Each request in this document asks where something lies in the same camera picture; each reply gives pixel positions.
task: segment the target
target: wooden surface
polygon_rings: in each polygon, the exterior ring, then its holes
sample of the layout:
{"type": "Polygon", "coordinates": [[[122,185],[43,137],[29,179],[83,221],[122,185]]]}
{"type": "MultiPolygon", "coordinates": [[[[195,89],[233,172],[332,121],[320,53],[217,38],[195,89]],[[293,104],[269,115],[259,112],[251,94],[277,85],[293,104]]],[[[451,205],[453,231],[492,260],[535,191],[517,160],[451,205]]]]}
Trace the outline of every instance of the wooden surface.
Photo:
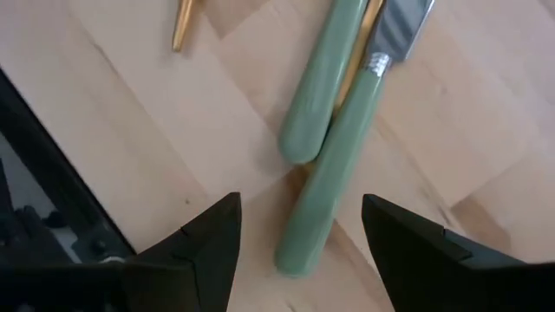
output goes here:
{"type": "Polygon", "coordinates": [[[231,191],[230,311],[391,310],[362,232],[375,193],[525,261],[555,259],[555,9],[438,1],[384,97],[314,276],[271,257],[303,184],[276,133],[330,0],[0,1],[0,65],[137,250],[231,191]]]}

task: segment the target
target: metal ferrule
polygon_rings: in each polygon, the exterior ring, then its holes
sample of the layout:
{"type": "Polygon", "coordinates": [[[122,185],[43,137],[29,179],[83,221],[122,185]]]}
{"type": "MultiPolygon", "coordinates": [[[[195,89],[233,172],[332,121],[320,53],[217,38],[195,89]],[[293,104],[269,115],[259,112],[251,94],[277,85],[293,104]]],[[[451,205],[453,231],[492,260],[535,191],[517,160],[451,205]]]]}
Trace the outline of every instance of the metal ferrule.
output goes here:
{"type": "Polygon", "coordinates": [[[366,56],[366,59],[362,63],[362,68],[364,70],[370,70],[378,77],[382,77],[383,73],[388,70],[389,62],[391,57],[383,52],[374,52],[371,55],[366,56]]]}

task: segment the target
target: green handle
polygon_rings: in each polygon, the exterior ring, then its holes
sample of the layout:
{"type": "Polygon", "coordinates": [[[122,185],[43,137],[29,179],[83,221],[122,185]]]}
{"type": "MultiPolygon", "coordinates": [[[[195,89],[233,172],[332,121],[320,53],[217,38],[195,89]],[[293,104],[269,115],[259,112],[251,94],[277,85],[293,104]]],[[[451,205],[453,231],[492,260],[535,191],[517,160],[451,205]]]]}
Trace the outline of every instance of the green handle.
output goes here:
{"type": "Polygon", "coordinates": [[[367,4],[336,0],[330,8],[279,135],[280,151],[292,164],[320,152],[367,4]]]}
{"type": "Polygon", "coordinates": [[[277,248],[276,266],[284,275],[306,276],[316,267],[381,91],[382,77],[359,70],[277,248]]]}

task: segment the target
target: green-handled knife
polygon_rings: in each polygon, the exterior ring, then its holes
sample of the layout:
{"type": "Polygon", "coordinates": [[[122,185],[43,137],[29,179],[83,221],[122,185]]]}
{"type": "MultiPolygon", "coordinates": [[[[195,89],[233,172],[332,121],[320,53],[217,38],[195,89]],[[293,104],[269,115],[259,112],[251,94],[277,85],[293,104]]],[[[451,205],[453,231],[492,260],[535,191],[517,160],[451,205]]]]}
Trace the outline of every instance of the green-handled knife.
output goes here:
{"type": "Polygon", "coordinates": [[[369,0],[335,0],[285,115],[279,149],[291,164],[313,160],[331,113],[369,0]]]}
{"type": "Polygon", "coordinates": [[[386,0],[376,19],[365,62],[356,74],[277,248],[276,265],[287,276],[315,267],[349,182],[390,65],[404,61],[434,0],[386,0]]]}

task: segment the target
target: light wood grain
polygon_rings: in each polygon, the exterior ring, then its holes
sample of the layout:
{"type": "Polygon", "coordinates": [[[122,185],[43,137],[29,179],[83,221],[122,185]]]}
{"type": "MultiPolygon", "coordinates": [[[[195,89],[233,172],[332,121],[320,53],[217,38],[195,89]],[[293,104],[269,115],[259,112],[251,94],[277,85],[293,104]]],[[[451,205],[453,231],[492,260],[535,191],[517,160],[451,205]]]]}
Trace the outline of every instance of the light wood grain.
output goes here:
{"type": "Polygon", "coordinates": [[[276,135],[331,0],[0,2],[0,65],[137,250],[241,191],[232,311],[391,310],[363,233],[376,193],[526,261],[555,259],[555,20],[546,0],[434,7],[393,68],[314,276],[272,255],[303,185],[276,135]]]}

